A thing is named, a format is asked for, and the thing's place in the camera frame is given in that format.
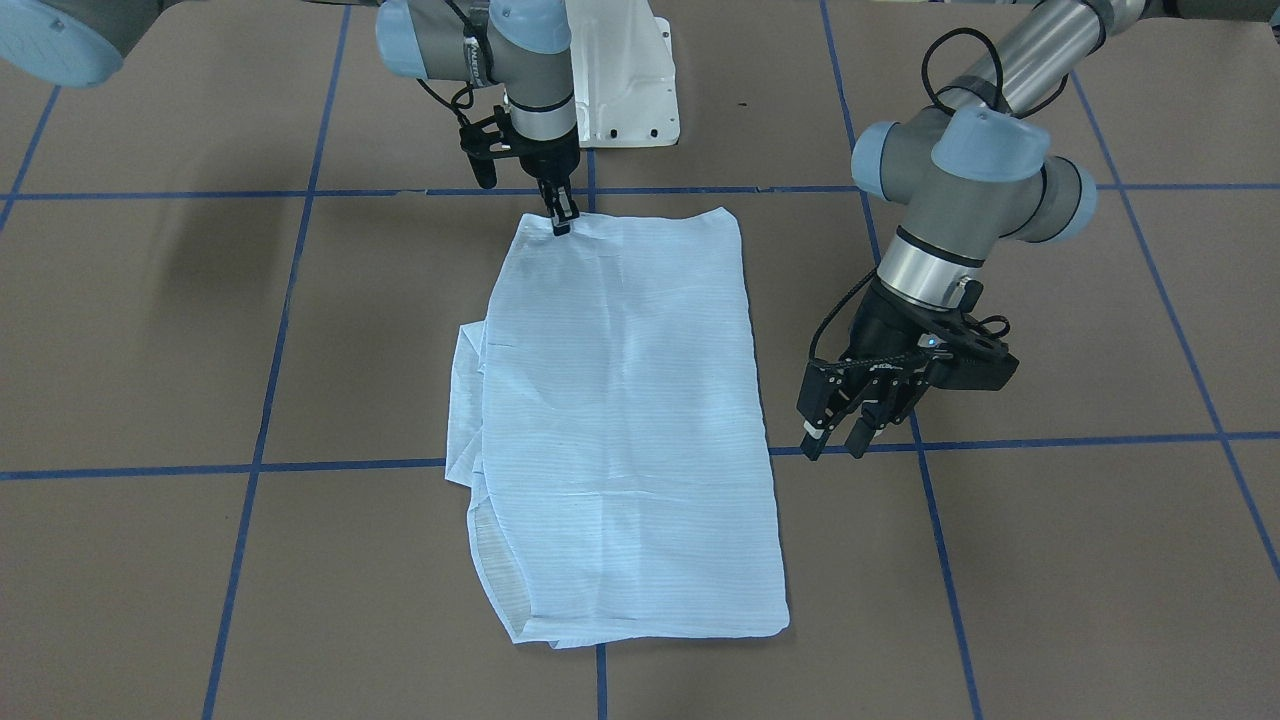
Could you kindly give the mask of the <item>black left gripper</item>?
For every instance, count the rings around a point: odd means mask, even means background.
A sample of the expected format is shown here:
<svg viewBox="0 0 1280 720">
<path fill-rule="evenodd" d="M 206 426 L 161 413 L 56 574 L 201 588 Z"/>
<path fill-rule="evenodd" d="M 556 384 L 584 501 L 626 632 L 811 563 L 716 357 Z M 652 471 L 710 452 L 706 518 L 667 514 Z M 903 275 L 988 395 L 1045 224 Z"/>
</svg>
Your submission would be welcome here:
<svg viewBox="0 0 1280 720">
<path fill-rule="evenodd" d="M 899 297 L 874 275 L 863 277 L 812 337 L 796 404 L 805 432 L 803 454 L 818 460 L 849 420 L 845 448 L 861 459 L 873 439 L 886 427 L 902 424 L 929 389 L 1002 389 L 1020 361 L 1005 341 L 1011 329 L 1006 316 L 972 315 L 983 288 L 978 281 L 964 281 L 957 307 L 933 310 Z M 833 361 L 819 357 L 822 336 L 858 293 L 863 299 L 847 347 Z"/>
</svg>

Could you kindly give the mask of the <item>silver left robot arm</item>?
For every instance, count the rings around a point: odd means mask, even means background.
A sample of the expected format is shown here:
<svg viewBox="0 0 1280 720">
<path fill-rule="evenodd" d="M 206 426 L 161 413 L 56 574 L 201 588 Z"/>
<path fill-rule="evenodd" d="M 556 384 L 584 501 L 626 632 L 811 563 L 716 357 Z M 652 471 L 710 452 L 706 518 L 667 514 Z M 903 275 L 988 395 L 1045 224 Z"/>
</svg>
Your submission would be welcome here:
<svg viewBox="0 0 1280 720">
<path fill-rule="evenodd" d="M 902 424 L 929 389 L 998 391 L 1019 361 L 1001 316 L 975 319 L 980 272 L 1001 240 L 1071 238 L 1094 214 L 1098 190 L 1079 164 L 1050 151 L 1030 122 L 1065 88 L 1078 63 L 1140 20 L 1272 20 L 1275 1 L 1038 1 L 1001 41 L 975 38 L 979 60 L 910 120 L 867 127 L 851 155 L 854 184 L 906 214 L 877 268 L 855 283 L 859 302 L 847 347 L 832 360 L 808 351 L 797 411 L 801 452 L 818 459 L 850 425 L 845 448 L 860 457 L 890 425 Z"/>
</svg>

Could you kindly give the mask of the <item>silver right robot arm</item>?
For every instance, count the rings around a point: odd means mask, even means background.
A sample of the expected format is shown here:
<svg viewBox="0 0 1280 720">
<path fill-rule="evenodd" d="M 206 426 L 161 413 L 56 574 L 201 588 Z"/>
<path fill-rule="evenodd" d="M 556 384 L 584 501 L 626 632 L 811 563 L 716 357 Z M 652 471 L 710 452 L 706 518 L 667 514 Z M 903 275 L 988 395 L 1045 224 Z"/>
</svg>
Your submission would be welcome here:
<svg viewBox="0 0 1280 720">
<path fill-rule="evenodd" d="M 466 178 L 511 159 L 557 236 L 581 161 L 562 1 L 5 1 L 3 119 L 58 105 L 36 188 L 301 191 L 324 85 L 364 17 L 375 97 L 425 88 Z"/>
</svg>

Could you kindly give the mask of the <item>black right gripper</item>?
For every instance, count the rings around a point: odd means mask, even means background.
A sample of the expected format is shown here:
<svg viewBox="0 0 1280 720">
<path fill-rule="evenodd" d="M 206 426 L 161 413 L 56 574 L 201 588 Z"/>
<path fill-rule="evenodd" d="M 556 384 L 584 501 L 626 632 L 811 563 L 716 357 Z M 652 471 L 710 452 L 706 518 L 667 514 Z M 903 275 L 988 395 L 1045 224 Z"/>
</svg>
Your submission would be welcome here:
<svg viewBox="0 0 1280 720">
<path fill-rule="evenodd" d="M 571 232 L 571 223 L 580 218 L 571 183 L 580 163 L 576 126 L 556 138 L 530 138 L 516 129 L 511 113 L 495 106 L 494 114 L 480 122 L 460 123 L 460 146 L 483 190 L 495 188 L 498 160 L 518 160 L 525 173 L 538 182 L 553 234 Z"/>
</svg>

